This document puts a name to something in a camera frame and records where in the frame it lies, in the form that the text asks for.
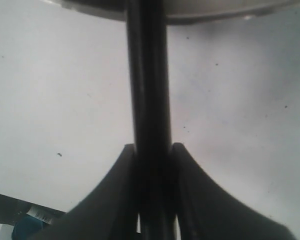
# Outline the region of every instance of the metal pipe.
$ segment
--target metal pipe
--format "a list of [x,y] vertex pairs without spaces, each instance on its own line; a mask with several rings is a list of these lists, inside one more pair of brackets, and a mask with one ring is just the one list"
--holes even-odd
[[134,142],[143,240],[173,240],[167,29],[162,0],[126,0]]

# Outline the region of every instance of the black metal rod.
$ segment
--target black metal rod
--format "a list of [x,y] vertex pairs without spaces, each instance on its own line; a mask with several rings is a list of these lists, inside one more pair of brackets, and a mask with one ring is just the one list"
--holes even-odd
[[173,240],[175,210],[167,175],[171,125],[163,1],[126,0],[126,11],[141,235],[143,240]]

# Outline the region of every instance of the vertical pole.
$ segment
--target vertical pole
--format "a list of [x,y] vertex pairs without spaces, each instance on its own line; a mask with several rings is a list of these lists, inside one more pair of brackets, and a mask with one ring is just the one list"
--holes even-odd
[[167,29],[162,0],[126,0],[135,153],[143,240],[173,240],[175,210],[167,165],[171,149]]

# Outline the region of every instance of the white label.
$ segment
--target white label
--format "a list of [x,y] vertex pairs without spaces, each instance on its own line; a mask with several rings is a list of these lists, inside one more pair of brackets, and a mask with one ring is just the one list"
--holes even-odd
[[39,219],[40,221],[45,222],[46,224],[52,224],[55,220],[55,217],[53,217],[50,213],[41,210],[36,206],[32,206],[26,214],[36,219]]

